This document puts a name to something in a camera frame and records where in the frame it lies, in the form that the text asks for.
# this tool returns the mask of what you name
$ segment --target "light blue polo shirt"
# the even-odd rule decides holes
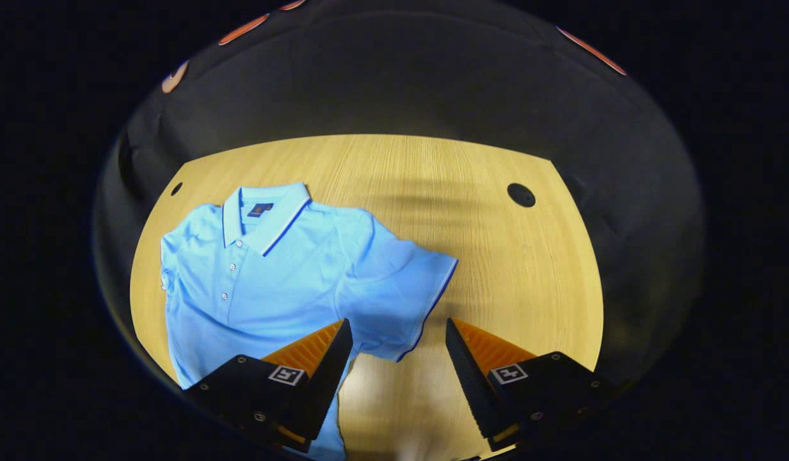
[[[341,318],[353,350],[399,362],[458,260],[397,239],[366,210],[312,202],[303,183],[236,190],[161,240],[170,358],[189,388],[238,353],[262,358]],[[337,395],[313,459],[345,459]]]

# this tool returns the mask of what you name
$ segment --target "wood grain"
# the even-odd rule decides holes
[[[365,354],[354,362],[339,391],[349,459],[492,455],[445,348],[448,317],[532,353],[560,350],[595,367],[603,322],[599,271],[581,216],[549,161],[474,143],[352,134],[221,152],[184,164],[166,187],[139,240],[131,307],[136,335],[173,379],[161,236],[193,208],[221,205],[239,186],[298,181],[316,202],[365,208],[399,238],[459,259],[414,351],[400,364]],[[514,182],[534,193],[534,207],[509,198]]]

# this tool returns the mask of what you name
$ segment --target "shirt collar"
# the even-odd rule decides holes
[[[243,201],[271,198],[274,200],[272,210],[260,217],[257,226],[244,233],[241,220]],[[224,247],[237,240],[256,249],[263,256],[269,253],[283,237],[292,222],[309,202],[309,192],[303,182],[275,187],[238,187],[230,198],[224,202],[221,210],[224,227]]]

